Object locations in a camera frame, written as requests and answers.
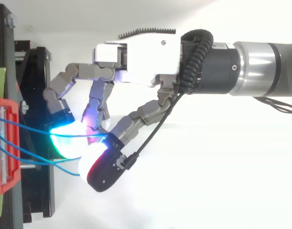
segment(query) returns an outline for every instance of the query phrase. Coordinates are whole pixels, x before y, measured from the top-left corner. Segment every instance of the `red plastic part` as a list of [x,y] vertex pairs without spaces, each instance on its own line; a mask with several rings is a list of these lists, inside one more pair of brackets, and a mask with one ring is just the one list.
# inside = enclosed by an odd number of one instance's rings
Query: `red plastic part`
[[[19,106],[16,102],[7,100],[7,99],[0,99],[0,106],[7,107],[6,110],[6,119],[9,121],[13,121],[19,123]],[[7,140],[12,142],[13,144],[19,146],[20,139],[19,139],[19,127],[12,124],[7,124]],[[20,151],[14,149],[11,146],[7,146],[7,151],[11,154],[20,157]],[[21,179],[21,169],[20,169],[20,161],[8,156],[8,179],[5,185],[1,185],[1,178],[0,178],[0,194],[5,193],[7,190],[12,188],[20,179]]]

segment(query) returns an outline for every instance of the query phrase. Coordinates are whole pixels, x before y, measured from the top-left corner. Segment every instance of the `black panel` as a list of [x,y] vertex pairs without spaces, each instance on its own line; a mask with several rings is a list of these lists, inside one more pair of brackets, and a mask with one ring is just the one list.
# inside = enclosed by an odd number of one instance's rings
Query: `black panel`
[[[24,46],[21,41],[15,44]],[[16,63],[20,91],[29,106],[26,114],[21,113],[20,123],[44,131],[48,131],[48,111],[42,93],[51,81],[47,52],[44,47],[26,50],[23,61]],[[44,158],[54,159],[55,150],[47,135],[20,129],[20,145]],[[23,153],[21,157],[31,159]],[[31,222],[31,213],[43,212],[43,217],[51,217],[55,212],[53,168],[22,169],[21,176],[24,223]]]

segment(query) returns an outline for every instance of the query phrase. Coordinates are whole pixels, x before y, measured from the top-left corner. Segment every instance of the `black cylindrical joint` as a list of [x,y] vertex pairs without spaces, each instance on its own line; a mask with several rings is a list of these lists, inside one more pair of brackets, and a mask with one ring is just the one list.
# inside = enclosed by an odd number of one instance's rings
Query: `black cylindrical joint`
[[[194,42],[182,42],[181,71],[185,69],[196,46]],[[227,94],[234,87],[239,73],[240,58],[237,50],[231,45],[215,42],[198,72],[192,94]]]

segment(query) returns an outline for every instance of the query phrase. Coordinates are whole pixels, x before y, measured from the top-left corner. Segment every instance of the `led light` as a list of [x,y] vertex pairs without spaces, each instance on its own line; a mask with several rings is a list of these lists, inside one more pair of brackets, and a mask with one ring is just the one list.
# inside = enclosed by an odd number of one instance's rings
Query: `led light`
[[86,152],[82,155],[78,165],[78,172],[85,183],[87,183],[90,169],[106,149],[107,146],[102,142],[93,143],[89,145]]
[[[79,120],[50,130],[51,134],[86,135],[86,126]],[[51,135],[51,140],[58,153],[65,158],[80,157],[88,148],[86,137],[57,137]]]

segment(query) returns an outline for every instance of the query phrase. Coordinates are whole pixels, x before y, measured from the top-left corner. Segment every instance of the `blue wire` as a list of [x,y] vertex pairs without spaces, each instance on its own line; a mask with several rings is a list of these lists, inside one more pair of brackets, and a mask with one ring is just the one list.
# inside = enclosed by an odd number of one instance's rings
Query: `blue wire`
[[55,167],[61,169],[63,172],[66,172],[66,173],[68,173],[68,174],[70,174],[70,175],[72,175],[72,176],[80,176],[80,175],[77,174],[77,173],[72,173],[72,172],[66,170],[65,168],[62,168],[60,165],[58,165],[58,164],[56,164],[56,163],[54,163],[54,162],[52,162],[52,161],[50,161],[50,160],[47,160],[47,159],[45,159],[45,158],[43,158],[43,157],[41,157],[41,156],[38,156],[38,155],[36,155],[36,154],[33,154],[32,152],[29,152],[29,151],[27,151],[27,150],[25,150],[25,149],[23,149],[23,148],[20,148],[20,147],[14,145],[14,144],[11,143],[10,141],[7,141],[5,138],[3,138],[1,135],[0,135],[0,139],[1,139],[3,142],[6,142],[8,145],[14,147],[15,149],[18,149],[18,150],[20,150],[20,151],[22,151],[22,152],[24,152],[24,153],[26,153],[26,154],[28,154],[28,155],[30,155],[30,156],[36,158],[36,159],[39,159],[39,160],[41,160],[41,161],[43,161],[43,162],[46,162],[46,163],[48,163],[48,164],[50,164],[50,165],[53,165],[53,166],[55,166]]
[[98,134],[98,135],[59,135],[59,134],[52,134],[50,132],[46,132],[46,131],[43,131],[43,130],[38,130],[38,129],[29,127],[29,126],[25,126],[25,125],[22,125],[22,124],[19,124],[19,123],[16,123],[16,122],[12,122],[12,121],[3,119],[3,118],[0,118],[0,121],[5,122],[5,123],[10,123],[10,124],[13,124],[13,125],[17,125],[17,126],[19,126],[21,128],[24,128],[24,129],[27,129],[27,130],[30,130],[30,131],[33,131],[33,132],[37,132],[37,133],[40,133],[40,134],[54,135],[54,136],[57,136],[57,137],[99,137],[99,136],[106,136],[107,135],[107,134]]
[[77,157],[77,158],[62,159],[62,160],[59,160],[59,161],[52,161],[52,162],[55,163],[55,164],[58,164],[58,163],[63,163],[63,162],[68,162],[68,161],[75,161],[75,160],[78,160],[80,158],[81,158],[81,156],[80,157]]
[[[12,155],[10,152],[7,152],[5,149],[3,149],[1,146],[0,146],[0,150],[7,154],[8,156],[16,159],[16,160],[19,160],[19,161],[22,161],[22,162],[25,162],[25,163],[28,163],[28,164],[32,164],[32,165],[40,165],[40,166],[48,166],[49,164],[46,163],[46,162],[37,162],[37,161],[30,161],[30,160],[25,160],[23,158],[20,158],[20,157],[17,157],[15,155]],[[77,158],[73,158],[73,159],[64,159],[64,160],[60,160],[60,161],[53,161],[54,163],[58,164],[58,163],[62,163],[62,162],[67,162],[67,161],[74,161],[74,160],[77,160],[77,159],[80,159],[81,157],[77,157]]]
[[18,161],[22,161],[22,162],[25,162],[25,163],[28,163],[28,164],[32,164],[32,165],[40,165],[40,166],[47,166],[48,164],[45,163],[45,162],[36,162],[36,161],[29,161],[29,160],[25,160],[25,159],[22,159],[20,157],[17,157],[15,155],[12,155],[10,152],[7,152],[5,149],[3,149],[1,146],[0,146],[0,151],[2,151],[3,153],[7,154],[8,156],[18,160]]

